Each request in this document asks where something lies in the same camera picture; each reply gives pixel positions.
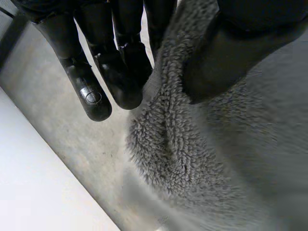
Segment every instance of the black robotic finger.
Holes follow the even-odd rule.
[[[121,57],[138,86],[142,88],[152,73],[150,60],[140,38],[143,0],[110,2]]]
[[[75,10],[74,17],[115,102],[127,110],[138,107],[142,91],[116,49],[110,3],[81,6]]]
[[[94,121],[107,119],[111,104],[82,50],[73,16],[52,15],[34,25],[55,51],[88,117]]]

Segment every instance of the concrete floor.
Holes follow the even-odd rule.
[[[142,40],[150,53],[144,17],[142,26]],[[107,89],[82,35],[80,41]],[[128,112],[111,100],[113,113],[108,120],[88,119],[52,48],[32,25],[2,69],[0,86],[121,230],[158,228],[157,218],[120,199],[123,160],[119,148]]]

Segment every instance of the fuzzy gray cloth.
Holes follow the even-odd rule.
[[[178,7],[132,112],[130,159],[178,230],[300,230],[295,217],[308,214],[308,34],[228,92],[190,105],[183,63],[217,10],[214,0]]]

